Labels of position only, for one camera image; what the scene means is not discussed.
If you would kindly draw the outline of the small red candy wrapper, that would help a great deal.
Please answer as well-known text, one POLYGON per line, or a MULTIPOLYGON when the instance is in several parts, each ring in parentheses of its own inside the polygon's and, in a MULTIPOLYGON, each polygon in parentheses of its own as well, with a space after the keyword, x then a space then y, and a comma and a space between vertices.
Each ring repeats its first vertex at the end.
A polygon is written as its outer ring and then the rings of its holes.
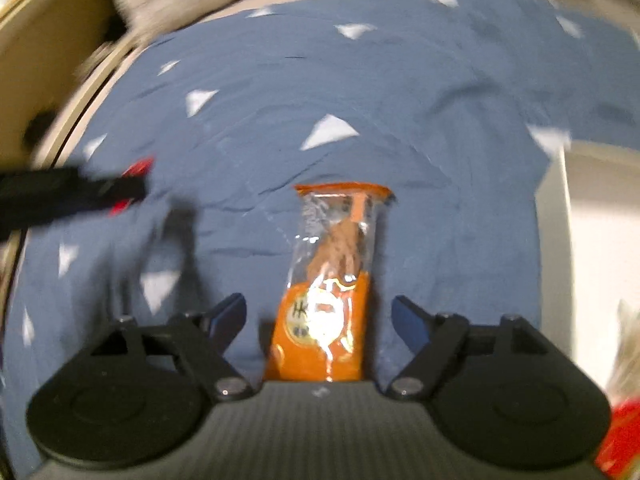
POLYGON ((152 170, 154 158, 142 158, 132 164, 108 190, 111 202, 110 214, 121 214, 131 204, 140 202, 146 196, 146 177, 152 170))

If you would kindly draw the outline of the wooden bedside shelf left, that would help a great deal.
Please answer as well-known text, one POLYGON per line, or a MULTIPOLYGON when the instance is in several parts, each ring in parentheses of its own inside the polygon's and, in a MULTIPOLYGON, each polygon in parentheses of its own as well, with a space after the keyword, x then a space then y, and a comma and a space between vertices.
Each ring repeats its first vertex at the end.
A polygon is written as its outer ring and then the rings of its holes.
POLYGON ((134 48, 113 0, 10 0, 1 11, 1 166, 72 151, 134 48))

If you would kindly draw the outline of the white shallow cardboard box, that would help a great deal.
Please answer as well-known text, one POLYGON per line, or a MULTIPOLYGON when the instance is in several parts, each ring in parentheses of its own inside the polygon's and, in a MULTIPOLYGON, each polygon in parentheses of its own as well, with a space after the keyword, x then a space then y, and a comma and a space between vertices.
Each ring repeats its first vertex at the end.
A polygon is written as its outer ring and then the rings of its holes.
POLYGON ((535 200, 540 329, 606 388, 620 348, 620 309, 639 309, 639 154, 574 142, 552 160, 535 200))

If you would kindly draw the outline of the orange cookie pack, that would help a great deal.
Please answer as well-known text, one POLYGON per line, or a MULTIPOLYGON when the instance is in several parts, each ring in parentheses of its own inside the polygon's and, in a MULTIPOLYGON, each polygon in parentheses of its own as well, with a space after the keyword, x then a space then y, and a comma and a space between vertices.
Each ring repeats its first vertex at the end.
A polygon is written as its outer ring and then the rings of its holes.
POLYGON ((302 218, 265 370, 276 382, 364 376, 376 222, 392 198, 366 182, 299 184, 302 218))

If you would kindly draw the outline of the red cookie snack pack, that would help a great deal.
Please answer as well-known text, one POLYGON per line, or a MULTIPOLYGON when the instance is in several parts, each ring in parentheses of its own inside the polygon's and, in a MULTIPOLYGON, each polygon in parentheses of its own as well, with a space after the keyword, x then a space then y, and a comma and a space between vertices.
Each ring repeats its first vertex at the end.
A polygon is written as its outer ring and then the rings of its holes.
POLYGON ((640 403, 629 399, 612 408, 612 420, 597 456, 610 479, 637 480, 640 460, 640 403))

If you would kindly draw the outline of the blue quilted triangle mat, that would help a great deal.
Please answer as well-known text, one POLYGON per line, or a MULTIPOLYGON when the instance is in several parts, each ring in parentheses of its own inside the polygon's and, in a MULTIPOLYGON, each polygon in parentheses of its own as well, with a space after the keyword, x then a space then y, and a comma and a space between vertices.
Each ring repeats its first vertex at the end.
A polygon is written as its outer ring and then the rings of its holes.
POLYGON ((373 369, 408 361, 405 295, 480 323, 540 318, 540 140, 639 144, 639 47, 547 0, 303 0, 163 36, 73 151, 89 174, 149 157, 149 194, 32 230, 3 343, 3 432, 17 478, 41 465, 29 398, 112 318, 154 324, 239 292, 228 350, 262 372, 258 332, 292 260, 299 184, 391 188, 378 224, 373 369))

